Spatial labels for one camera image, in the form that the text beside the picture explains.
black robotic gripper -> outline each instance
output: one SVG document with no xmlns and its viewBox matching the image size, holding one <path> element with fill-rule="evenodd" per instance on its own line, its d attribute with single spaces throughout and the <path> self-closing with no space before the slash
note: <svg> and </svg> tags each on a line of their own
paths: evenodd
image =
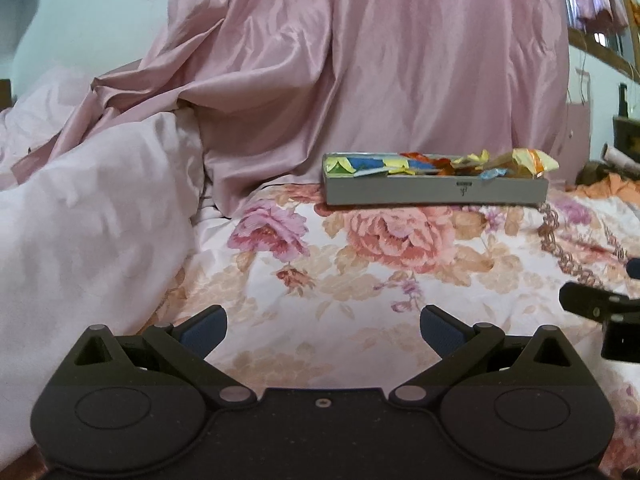
<svg viewBox="0 0 640 480">
<path fill-rule="evenodd" d="M 596 480 L 607 399 L 555 326 L 505 336 L 436 306 L 442 357 L 391 391 L 267 389 L 204 358 L 225 337 L 212 306 L 179 326 L 115 337 L 89 327 L 38 399 L 47 480 Z"/>
</svg>

floral bedsheet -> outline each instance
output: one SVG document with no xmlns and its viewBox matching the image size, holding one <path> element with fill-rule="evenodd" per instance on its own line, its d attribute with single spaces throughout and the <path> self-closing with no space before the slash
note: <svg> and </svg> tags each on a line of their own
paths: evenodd
<svg viewBox="0 0 640 480">
<path fill-rule="evenodd" d="M 640 254 L 640 220 L 619 198 L 552 190 L 562 247 L 605 285 L 640 296 L 606 230 Z M 560 326 L 612 403 L 617 428 L 602 469 L 619 478 L 640 462 L 640 365 L 599 356 L 598 325 L 565 313 L 569 280 L 540 248 L 542 215 L 498 206 L 329 209 L 318 186 L 262 190 L 242 218 L 195 226 L 199 247 L 150 322 L 181 322 L 210 304 L 229 316 L 208 360 L 258 392 L 267 386 L 389 391 L 437 355 L 418 316 L 436 304 L 467 324 L 530 335 Z"/>
</svg>

pink curtain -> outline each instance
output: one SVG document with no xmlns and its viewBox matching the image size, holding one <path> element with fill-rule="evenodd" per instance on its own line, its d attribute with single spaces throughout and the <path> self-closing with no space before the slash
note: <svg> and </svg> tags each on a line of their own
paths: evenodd
<svg viewBox="0 0 640 480">
<path fill-rule="evenodd" d="M 564 0 L 170 0 L 138 66 L 97 78 L 19 181 L 108 126 L 194 107 L 216 204 L 318 182 L 330 151 L 553 152 Z"/>
<path fill-rule="evenodd" d="M 574 18 L 585 31 L 615 34 L 629 26 L 625 6 L 620 0 L 573 0 Z"/>
</svg>

wooden window frame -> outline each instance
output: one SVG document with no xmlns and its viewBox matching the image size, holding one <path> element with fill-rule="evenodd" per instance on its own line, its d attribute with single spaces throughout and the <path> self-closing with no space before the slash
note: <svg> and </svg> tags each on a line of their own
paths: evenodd
<svg viewBox="0 0 640 480">
<path fill-rule="evenodd" d="M 618 72 L 622 72 L 629 79 L 640 84 L 640 36 L 638 36 L 638 26 L 634 19 L 631 0 L 623 0 L 623 3 L 625 4 L 626 16 L 629 21 L 631 42 L 634 47 L 634 65 L 631 65 L 631 63 L 610 48 L 599 44 L 593 37 L 593 34 L 587 34 L 577 28 L 569 28 L 569 44 L 587 54 L 591 54 L 593 57 L 596 57 Z"/>
</svg>

gray box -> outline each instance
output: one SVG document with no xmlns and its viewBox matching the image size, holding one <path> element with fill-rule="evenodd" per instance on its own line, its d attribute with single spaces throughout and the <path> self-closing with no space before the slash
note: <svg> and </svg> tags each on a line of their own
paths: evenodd
<svg viewBox="0 0 640 480">
<path fill-rule="evenodd" d="M 339 205 L 402 204 L 508 204 L 534 205 L 546 202 L 546 178 L 500 177 L 483 180 L 478 176 L 387 175 L 353 177 L 327 174 L 328 156 L 398 156 L 397 153 L 327 153 L 322 159 L 326 202 Z M 434 158 L 459 156 L 432 155 Z"/>
</svg>

